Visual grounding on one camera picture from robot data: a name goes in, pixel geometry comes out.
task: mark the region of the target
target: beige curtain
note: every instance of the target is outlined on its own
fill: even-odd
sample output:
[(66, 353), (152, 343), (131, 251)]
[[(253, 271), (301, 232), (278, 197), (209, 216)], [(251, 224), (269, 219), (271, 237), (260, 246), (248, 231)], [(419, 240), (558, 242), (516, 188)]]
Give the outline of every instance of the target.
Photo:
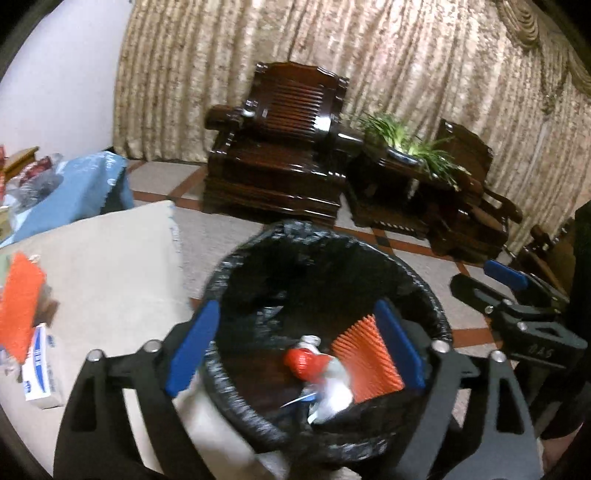
[(591, 198), (591, 77), (524, 0), (137, 0), (117, 152), (205, 161), (208, 107), (239, 105), (257, 61), (286, 60), (349, 77), (346, 118), (387, 111), (430, 137), (444, 117), (480, 135), (495, 152), (489, 185), (525, 213), (513, 250)]

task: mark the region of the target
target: metal bolt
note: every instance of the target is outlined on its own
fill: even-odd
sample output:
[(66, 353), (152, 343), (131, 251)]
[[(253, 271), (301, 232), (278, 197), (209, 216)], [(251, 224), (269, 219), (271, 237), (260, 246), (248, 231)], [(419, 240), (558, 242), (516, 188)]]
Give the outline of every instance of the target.
[(501, 364), (507, 360), (507, 356), (500, 350), (493, 350), (490, 354), (490, 357), (498, 364)]
[(451, 347), (449, 346), (449, 343), (444, 342), (443, 340), (433, 340), (431, 348), (439, 353), (448, 353)]
[(105, 353), (103, 352), (103, 350), (99, 350), (97, 348), (95, 350), (91, 350), (90, 352), (88, 352), (88, 355), (86, 355), (86, 359), (89, 362), (97, 362), (98, 360), (103, 358), (104, 355)]
[(160, 340), (148, 340), (144, 343), (144, 351), (148, 353), (156, 353), (162, 347)]

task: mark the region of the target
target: chair backrest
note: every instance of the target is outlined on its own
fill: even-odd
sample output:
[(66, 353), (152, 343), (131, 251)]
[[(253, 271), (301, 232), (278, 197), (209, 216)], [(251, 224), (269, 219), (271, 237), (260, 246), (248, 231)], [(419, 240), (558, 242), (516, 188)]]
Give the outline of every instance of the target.
[(347, 85), (319, 67), (258, 63), (244, 104), (252, 117), (245, 128), (268, 141), (318, 144), (336, 130)]
[(453, 161), (467, 169), (484, 186), (492, 163), (492, 150), (466, 127), (445, 119), (439, 122), (436, 140), (443, 140), (437, 148), (448, 152)]

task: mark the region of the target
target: white box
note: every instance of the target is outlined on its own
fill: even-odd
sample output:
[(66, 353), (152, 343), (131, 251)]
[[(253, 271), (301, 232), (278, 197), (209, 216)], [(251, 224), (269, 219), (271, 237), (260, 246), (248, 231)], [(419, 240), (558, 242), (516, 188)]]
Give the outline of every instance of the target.
[(51, 367), (54, 347), (55, 342), (47, 325), (40, 323), (35, 327), (33, 341), (21, 370), (25, 400), (39, 408), (63, 405), (59, 385)]

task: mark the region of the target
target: plastic bag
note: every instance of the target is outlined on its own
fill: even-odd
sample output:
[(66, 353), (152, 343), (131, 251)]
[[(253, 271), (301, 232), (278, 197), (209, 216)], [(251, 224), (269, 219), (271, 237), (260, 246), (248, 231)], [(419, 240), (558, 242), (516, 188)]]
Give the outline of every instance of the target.
[(53, 154), (26, 166), (22, 172), (6, 185), (6, 195), (14, 200), (10, 203), (11, 213), (17, 215), (47, 198), (63, 180), (56, 172), (62, 155)]
[(422, 399), (402, 391), (363, 402), (321, 427), (307, 423), (302, 383), (283, 364), (302, 335), (320, 350), (388, 297), (433, 338), (452, 341), (441, 304), (402, 260), (349, 235), (287, 220), (271, 225), (226, 257), (205, 298), (220, 301), (220, 327), (203, 381), (222, 414), (259, 452), (284, 449), (316, 462), (343, 464), (382, 454), (420, 414)]

